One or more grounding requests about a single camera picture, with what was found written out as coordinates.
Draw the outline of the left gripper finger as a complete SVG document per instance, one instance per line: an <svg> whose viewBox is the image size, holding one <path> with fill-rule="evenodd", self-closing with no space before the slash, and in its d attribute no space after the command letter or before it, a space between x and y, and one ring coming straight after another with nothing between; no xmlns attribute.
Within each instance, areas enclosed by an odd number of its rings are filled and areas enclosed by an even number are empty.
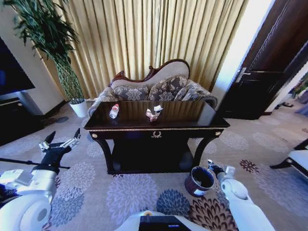
<svg viewBox="0 0 308 231"><path fill-rule="evenodd" d="M50 144L54 139L56 131L52 132L50 135L48 135L43 142L40 142L38 145L41 149L41 151L45 151L50 148Z"/></svg>
<svg viewBox="0 0 308 231"><path fill-rule="evenodd" d="M80 128L78 128L77 131L74 134L74 137L71 138L71 139L68 139L67 141L62 143L60 145L60 147L63 147L63 148L67 148L67 147L75 148L80 143L80 136L81 136L80 135Z"/></svg>

